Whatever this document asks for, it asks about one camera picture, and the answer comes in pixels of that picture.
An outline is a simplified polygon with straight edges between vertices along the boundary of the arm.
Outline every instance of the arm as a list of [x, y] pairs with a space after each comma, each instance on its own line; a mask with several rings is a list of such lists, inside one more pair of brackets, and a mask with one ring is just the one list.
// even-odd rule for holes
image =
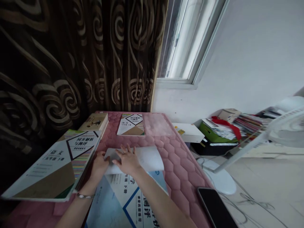
[[[110, 157], [105, 160], [104, 154], [105, 152], [97, 153], [97, 157], [93, 163], [91, 176], [79, 191], [79, 194], [86, 196], [92, 196], [95, 194], [96, 187], [99, 184], [104, 173], [107, 171], [109, 165]], [[76, 196], [55, 228], [80, 228], [92, 201], [93, 199], [82, 199]]]
[[128, 149], [121, 146], [123, 153], [116, 150], [121, 158], [121, 162], [113, 160], [113, 163], [116, 164], [122, 172], [131, 175], [135, 179], [142, 193], [147, 198], [159, 225], [167, 228], [196, 228], [194, 222], [180, 211], [176, 204], [140, 166], [135, 147], [134, 153], [132, 153], [129, 145], [127, 148]]

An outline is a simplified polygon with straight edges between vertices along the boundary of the workbook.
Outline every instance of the workbook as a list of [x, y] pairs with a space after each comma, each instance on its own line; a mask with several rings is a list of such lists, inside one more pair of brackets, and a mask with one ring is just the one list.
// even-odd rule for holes
[[[148, 174], [166, 193], [162, 171]], [[105, 175], [92, 202], [86, 228], [155, 228], [157, 219], [135, 180], [127, 174]]]
[[144, 136], [143, 115], [123, 113], [121, 115], [117, 135]]
[[108, 113], [92, 113], [78, 130], [100, 130], [104, 131], [108, 124]]
[[68, 201], [100, 141], [101, 131], [68, 130], [2, 197], [14, 200]]

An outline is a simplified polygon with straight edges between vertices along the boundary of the green box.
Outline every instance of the green box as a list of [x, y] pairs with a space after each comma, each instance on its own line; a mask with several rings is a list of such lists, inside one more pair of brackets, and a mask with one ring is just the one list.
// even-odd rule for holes
[[238, 140], [235, 138], [233, 140], [223, 138], [215, 134], [204, 122], [201, 122], [199, 130], [205, 135], [205, 137], [213, 143], [237, 143]]

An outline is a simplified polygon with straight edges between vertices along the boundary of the pink quilted mat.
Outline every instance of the pink quilted mat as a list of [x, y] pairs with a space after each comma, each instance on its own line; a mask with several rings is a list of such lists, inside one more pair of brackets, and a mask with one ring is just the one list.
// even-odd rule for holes
[[[196, 188], [212, 187], [191, 152], [163, 113], [143, 114], [145, 136], [116, 135], [122, 112], [108, 112], [109, 124], [98, 146], [98, 150], [120, 148], [127, 143], [133, 147], [156, 145], [164, 162], [164, 177], [171, 199], [195, 222], [197, 227], [211, 227], [200, 206]], [[12, 212], [5, 227], [51, 228], [66, 211], [70, 201], [65, 203], [23, 201]]]

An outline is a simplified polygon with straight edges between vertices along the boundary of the floor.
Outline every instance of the floor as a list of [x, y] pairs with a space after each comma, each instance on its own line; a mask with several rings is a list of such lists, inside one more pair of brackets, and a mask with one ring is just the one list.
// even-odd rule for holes
[[[210, 157], [218, 164], [226, 159]], [[269, 211], [278, 217], [288, 228], [304, 227], [304, 159], [263, 159], [241, 158], [227, 169], [228, 173], [258, 202], [270, 203], [275, 209]], [[232, 202], [243, 201], [240, 193], [244, 193], [240, 186], [234, 195], [227, 196]], [[244, 215], [233, 206], [227, 208], [238, 222], [244, 222]], [[270, 213], [258, 204], [248, 202], [237, 204], [245, 214], [254, 219], [239, 225], [245, 228], [281, 228], [285, 227]]]

